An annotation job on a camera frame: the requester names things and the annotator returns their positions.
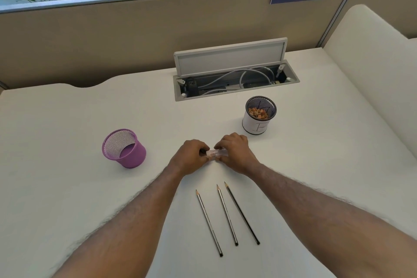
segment open compartment lid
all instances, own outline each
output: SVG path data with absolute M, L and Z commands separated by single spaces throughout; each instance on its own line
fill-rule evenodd
M 254 66 L 277 65 L 284 59 L 287 38 L 207 47 L 174 53 L 181 78 Z

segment purple cup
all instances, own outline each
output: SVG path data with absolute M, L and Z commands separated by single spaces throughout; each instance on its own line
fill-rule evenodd
M 103 155 L 117 161 L 125 168 L 135 168 L 143 163 L 146 149 L 139 143 L 136 134 L 129 129 L 110 133 L 101 147 Z

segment desk surface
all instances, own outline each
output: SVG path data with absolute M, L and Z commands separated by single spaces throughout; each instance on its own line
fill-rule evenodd
M 175 102 L 173 69 L 118 76 L 91 88 L 64 84 L 0 96 L 0 268 L 5 277 L 51 274 L 71 245 L 155 178 L 186 139 L 209 146 L 244 134 L 248 98 L 263 95 L 278 114 L 249 136 L 275 170 L 345 197 L 417 233 L 417 160 L 323 49 L 290 52 L 298 84 Z M 146 147 L 124 170 L 101 154 L 106 135 L 130 128 Z M 257 246 L 223 187 L 232 188 Z M 239 246 L 216 192 L 222 187 Z M 198 189 L 224 257 L 195 197 Z M 248 178 L 212 162 L 181 182 L 149 277 L 332 277 Z

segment cubicle partition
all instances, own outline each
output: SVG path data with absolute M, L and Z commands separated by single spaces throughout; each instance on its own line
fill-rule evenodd
M 270 38 L 287 51 L 324 44 L 364 3 L 407 36 L 417 0 L 69 0 L 0 7 L 0 85 L 92 86 L 174 67 L 174 52 Z

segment pencil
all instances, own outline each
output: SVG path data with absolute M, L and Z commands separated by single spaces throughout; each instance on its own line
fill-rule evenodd
M 253 235 L 253 238 L 255 239 L 256 243 L 257 243 L 258 245 L 259 245 L 259 244 L 261 244 L 261 242 L 259 242 L 258 238 L 256 237 L 255 233 L 253 232 L 253 229 L 252 229 L 252 228 L 251 228 L 251 226 L 249 225 L 249 222 L 247 221 L 247 219 L 246 219 L 245 215 L 243 214 L 242 209 L 239 207 L 239 204 L 237 203 L 237 201 L 236 201 L 235 197 L 233 196 L 233 193 L 232 193 L 232 191 L 230 190 L 229 185 L 228 185 L 226 182 L 224 182 L 224 184 L 226 185 L 226 189 L 227 189 L 227 191 L 229 191 L 229 194 L 230 194 L 230 196 L 232 197 L 233 202 L 236 204 L 236 207 L 237 207 L 237 209 L 239 210 L 239 212 L 240 212 L 240 214 L 241 214 L 241 216 L 242 216 L 243 220 L 245 221 L 246 225 L 248 226 L 249 231 L 251 231 L 251 233 L 252 233 L 252 235 Z
M 223 257 L 222 249 L 220 248 L 220 245 L 217 242 L 216 234 L 214 234 L 213 227 L 211 226 L 210 220 L 208 219 L 208 215 L 207 215 L 207 212 L 206 212 L 206 208 L 204 207 L 203 201 L 201 200 L 200 194 L 197 191 L 197 189 L 195 190 L 195 193 L 196 193 L 196 195 L 197 195 L 197 197 L 198 197 L 198 199 L 200 201 L 201 209 L 203 210 L 204 216 L 206 217 L 206 221 L 207 221 L 208 227 L 210 228 L 211 236 L 213 237 L 214 242 L 216 244 L 218 253 L 220 254 L 220 257 Z
M 237 237 L 232 226 L 232 220 L 230 220 L 229 213 L 227 212 L 226 204 L 224 203 L 224 199 L 222 196 L 222 191 L 220 190 L 220 187 L 218 185 L 217 185 L 217 192 L 218 192 L 218 195 L 220 196 L 220 200 L 222 201 L 223 210 L 224 210 L 224 213 L 226 213 L 227 222 L 229 223 L 230 230 L 232 231 L 233 240 L 235 241 L 235 245 L 237 246 L 239 245 L 239 243 L 237 242 Z

